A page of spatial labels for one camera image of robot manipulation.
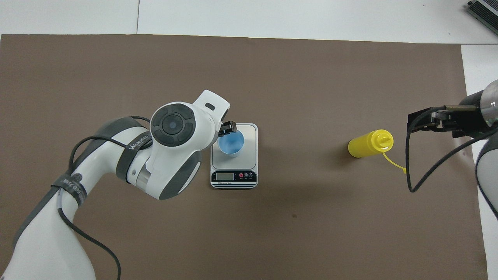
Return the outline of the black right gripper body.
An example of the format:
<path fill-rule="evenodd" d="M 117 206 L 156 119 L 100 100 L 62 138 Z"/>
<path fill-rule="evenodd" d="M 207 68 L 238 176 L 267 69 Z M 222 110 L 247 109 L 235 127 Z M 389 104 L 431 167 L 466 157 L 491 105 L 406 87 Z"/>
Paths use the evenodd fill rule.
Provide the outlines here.
<path fill-rule="evenodd" d="M 444 128 L 452 131 L 453 138 L 469 136 L 478 138 L 487 132 L 487 123 L 484 121 L 480 111 L 480 100 L 483 91 L 467 96 L 459 104 L 464 106 L 477 106 L 473 111 L 453 111 L 449 114 L 450 119 L 444 121 Z"/>

